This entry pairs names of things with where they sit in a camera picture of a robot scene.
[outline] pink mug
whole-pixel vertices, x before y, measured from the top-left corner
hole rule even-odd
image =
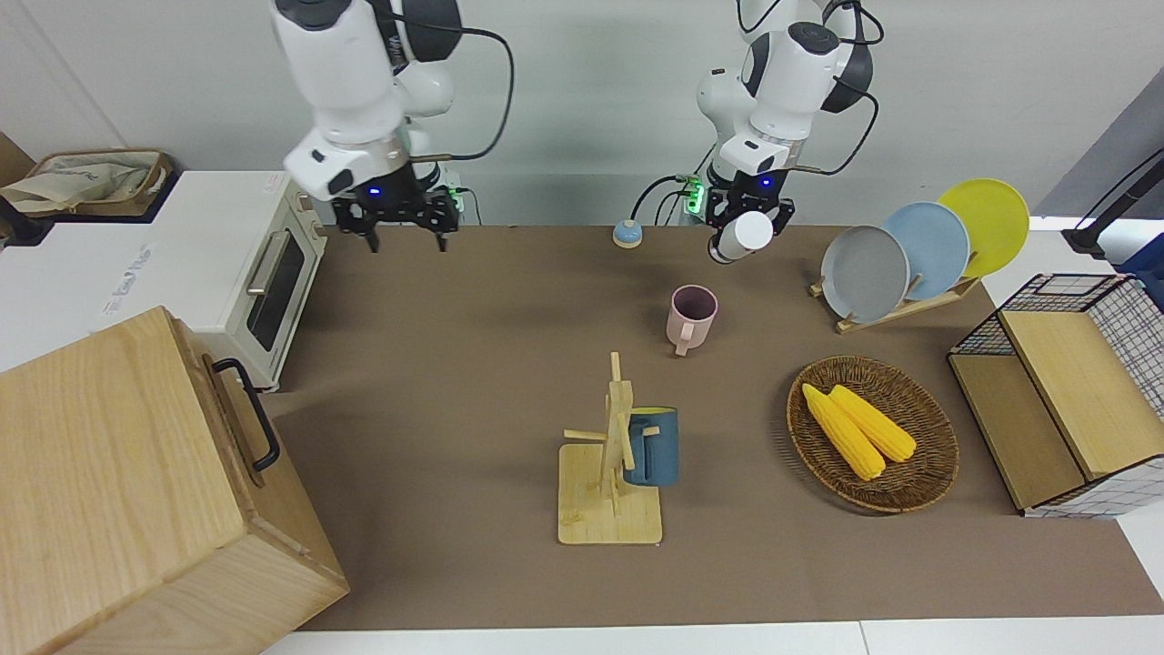
[[[675,344],[675,355],[687,357],[688,349],[708,339],[711,320],[719,311],[719,300],[710,289],[684,284],[670,294],[670,314],[667,315],[667,339]]]

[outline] oven door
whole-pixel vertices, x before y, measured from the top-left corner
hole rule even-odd
[[[277,226],[267,237],[244,289],[249,307],[236,327],[236,341],[253,359],[263,364],[264,386],[277,386],[307,290],[315,276],[319,255],[286,202],[281,204]]]

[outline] metal handle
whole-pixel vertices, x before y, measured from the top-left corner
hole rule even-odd
[[[268,448],[267,455],[256,460],[250,467],[256,472],[269,469],[279,458],[279,454],[283,450],[279,448],[279,440],[275,436],[275,428],[271,427],[271,421],[267,418],[267,412],[263,411],[263,404],[258,401],[258,391],[251,384],[250,376],[247,376],[247,370],[243,369],[242,363],[234,358],[220,359],[212,365],[212,369],[215,373],[234,369],[239,375],[239,379],[242,380],[242,389],[247,392],[247,398],[250,399],[250,407],[255,410],[255,414],[258,417],[258,425],[263,428]]]
[[[267,240],[267,249],[263,250],[263,258],[258,262],[255,273],[251,275],[250,283],[247,284],[247,294],[265,296],[271,290],[275,272],[278,271],[279,261],[283,258],[283,252],[286,251],[288,243],[290,242],[291,233],[286,229],[271,234],[271,237]]]

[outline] oven window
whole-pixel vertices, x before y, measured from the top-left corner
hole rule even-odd
[[[286,232],[288,249],[279,259],[271,286],[265,294],[255,298],[250,315],[247,316],[247,329],[267,353],[271,353],[275,348],[275,337],[279,334],[279,326],[283,325],[283,316],[286,314],[288,305],[291,304],[291,296],[294,293],[305,261],[303,248],[296,242],[294,235],[290,229]]]

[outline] white wall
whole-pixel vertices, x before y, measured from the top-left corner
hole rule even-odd
[[[874,48],[882,115],[842,176],[789,180],[801,221],[878,221],[974,176],[1010,180],[1034,206],[1164,60],[1158,0],[867,5],[888,31]],[[36,33],[0,38],[0,129],[34,156],[120,136],[164,147],[190,168],[276,168],[308,124],[264,0],[0,7],[27,8],[50,43],[26,43]],[[462,0],[461,9],[467,24],[505,35],[518,58],[509,131],[489,158],[459,166],[492,222],[625,215],[646,181],[689,170],[710,144],[695,85],[744,52],[731,0]],[[38,108],[68,97],[30,72],[54,51],[107,129]],[[504,58],[495,43],[466,37],[449,66],[459,100],[431,127],[439,148],[468,151],[496,126]],[[38,101],[13,106],[13,97]],[[866,112],[822,116],[802,162],[843,158]]]

